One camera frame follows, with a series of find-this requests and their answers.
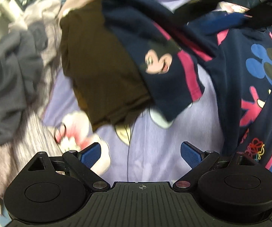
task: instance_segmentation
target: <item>blue fabric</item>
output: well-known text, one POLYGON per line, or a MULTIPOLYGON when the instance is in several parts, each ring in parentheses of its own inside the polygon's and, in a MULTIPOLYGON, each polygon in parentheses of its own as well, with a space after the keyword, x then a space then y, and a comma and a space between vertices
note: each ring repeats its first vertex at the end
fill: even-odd
POLYGON ((198 78, 195 59, 183 52, 174 40, 166 38, 148 16, 157 18, 171 12, 154 0, 103 0, 102 7, 105 25, 134 60, 156 106, 168 121, 174 120, 202 96, 204 86, 198 78), (187 71, 191 68, 194 79, 189 84, 192 77, 187 71))
POLYGON ((231 13, 218 16, 215 20, 209 20, 200 25, 205 34, 215 34, 228 28, 234 28, 242 25, 248 17, 243 13, 231 13))
POLYGON ((9 222, 11 222, 11 218, 8 214, 8 211, 5 208, 3 201, 0 201, 2 204, 2 215, 0 215, 0 225, 1 227, 5 227, 9 222))

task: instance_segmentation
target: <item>folded clothing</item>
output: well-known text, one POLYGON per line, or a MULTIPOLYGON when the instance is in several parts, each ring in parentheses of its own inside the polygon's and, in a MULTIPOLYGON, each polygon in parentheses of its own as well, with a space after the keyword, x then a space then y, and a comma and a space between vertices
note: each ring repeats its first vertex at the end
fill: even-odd
POLYGON ((169 10, 154 0, 103 0, 102 8, 105 26, 129 52, 167 121, 202 96, 196 57, 151 18, 165 20, 169 10))
POLYGON ((43 69, 39 52, 46 46, 39 22, 0 40, 0 144, 13 138, 22 111, 34 100, 43 69))
POLYGON ((81 8, 91 1, 92 0, 66 0, 59 11, 58 19, 60 20, 62 17, 66 16, 69 11, 81 8))
POLYGON ((85 99, 91 124, 135 121, 151 97, 131 57, 105 28, 101 0, 70 11, 60 26, 64 75, 85 99))

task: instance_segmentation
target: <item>purple fabric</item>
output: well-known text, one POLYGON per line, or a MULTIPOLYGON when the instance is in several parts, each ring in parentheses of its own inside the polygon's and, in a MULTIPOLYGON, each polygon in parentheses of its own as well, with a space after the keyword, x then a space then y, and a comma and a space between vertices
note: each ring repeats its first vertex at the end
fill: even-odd
POLYGON ((180 155, 184 141, 202 151, 221 151, 224 139, 215 90, 201 66, 198 66, 198 74, 205 86, 203 96, 178 115, 168 129, 159 127, 148 110, 137 119, 129 151, 129 181, 170 181, 172 184, 178 180, 190 170, 180 155))
POLYGON ((167 9, 173 11, 183 4, 187 3, 189 0, 156 0, 165 6, 167 9))
POLYGON ((72 89, 72 81, 59 71, 52 93, 52 98, 44 113, 46 126, 59 127, 63 117, 73 111, 79 111, 77 99, 72 89))

